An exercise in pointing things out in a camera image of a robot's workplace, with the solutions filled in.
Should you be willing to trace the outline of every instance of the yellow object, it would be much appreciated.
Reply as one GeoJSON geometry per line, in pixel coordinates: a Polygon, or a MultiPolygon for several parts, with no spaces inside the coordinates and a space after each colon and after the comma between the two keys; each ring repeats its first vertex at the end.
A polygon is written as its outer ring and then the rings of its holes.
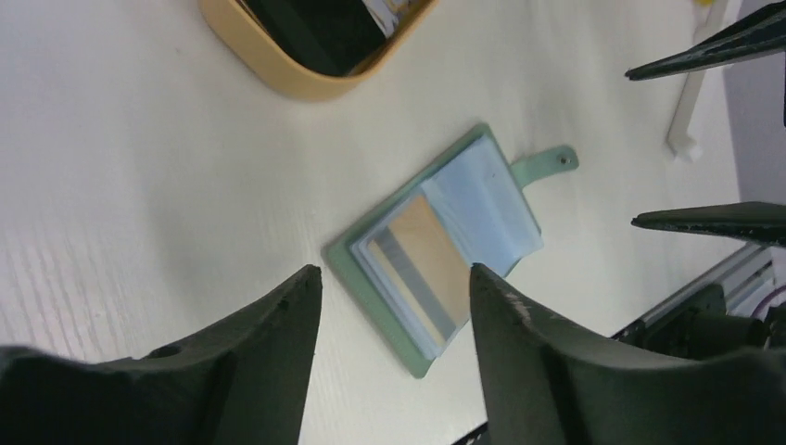
{"type": "Polygon", "coordinates": [[[238,0],[199,0],[208,25],[268,86],[282,95],[311,102],[339,97],[373,76],[436,4],[437,0],[416,4],[377,54],[349,76],[331,77],[288,56],[238,0]]]}

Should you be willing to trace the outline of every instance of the white table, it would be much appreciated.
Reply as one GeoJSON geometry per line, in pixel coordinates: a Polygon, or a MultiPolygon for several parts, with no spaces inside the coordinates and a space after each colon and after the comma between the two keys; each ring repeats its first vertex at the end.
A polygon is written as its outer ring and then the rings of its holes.
{"type": "MultiPolygon", "coordinates": [[[[141,356],[234,312],[478,121],[509,158],[568,143],[530,186],[546,248],[510,281],[612,334],[739,244],[636,230],[739,199],[725,102],[712,149],[664,143],[682,87],[629,67],[691,44],[687,0],[443,0],[382,72],[310,105],[261,84],[195,0],[0,6],[0,341],[141,356]]],[[[447,445],[485,420],[471,327],[409,376],[331,272],[304,444],[447,445]]]]}

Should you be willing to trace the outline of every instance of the mint green card holder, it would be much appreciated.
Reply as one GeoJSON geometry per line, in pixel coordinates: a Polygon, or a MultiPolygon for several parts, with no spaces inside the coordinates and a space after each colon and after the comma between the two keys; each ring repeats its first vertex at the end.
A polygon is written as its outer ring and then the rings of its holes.
{"type": "MultiPolygon", "coordinates": [[[[385,337],[387,343],[399,356],[401,362],[415,378],[423,378],[434,360],[424,357],[415,342],[407,333],[396,315],[389,308],[379,291],[374,287],[365,271],[357,263],[350,246],[360,239],[380,219],[384,218],[423,181],[431,178],[445,165],[459,156],[474,142],[488,137],[499,149],[487,124],[476,125],[469,133],[457,141],[447,151],[439,155],[428,167],[412,178],[392,196],[385,199],[373,210],[366,213],[346,232],[329,244],[324,256],[330,268],[349,293],[365,310],[385,337]]],[[[510,172],[519,189],[539,179],[578,168],[576,151],[570,146],[556,146],[534,156],[523,157],[510,165],[510,172]]]]}

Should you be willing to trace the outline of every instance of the black object in tray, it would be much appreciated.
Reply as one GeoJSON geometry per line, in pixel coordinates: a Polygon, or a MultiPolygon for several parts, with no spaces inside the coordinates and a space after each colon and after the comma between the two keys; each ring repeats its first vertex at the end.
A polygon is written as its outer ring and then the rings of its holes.
{"type": "Polygon", "coordinates": [[[265,31],[300,65],[344,76],[385,44],[362,0],[247,0],[265,31]]]}

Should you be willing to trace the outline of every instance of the white tabletop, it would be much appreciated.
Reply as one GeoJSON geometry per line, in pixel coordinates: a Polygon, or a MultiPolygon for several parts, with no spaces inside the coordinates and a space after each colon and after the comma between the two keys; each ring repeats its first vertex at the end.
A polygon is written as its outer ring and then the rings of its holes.
{"type": "MultiPolygon", "coordinates": [[[[628,225],[739,199],[725,99],[693,165],[664,143],[688,0],[443,0],[347,96],[268,90],[196,0],[0,6],[0,341],[141,356],[264,295],[471,126],[510,158],[567,143],[526,197],[546,248],[510,281],[612,334],[739,244],[628,225]]],[[[485,420],[471,326],[413,379],[323,268],[305,444],[447,445],[485,420]]]]}

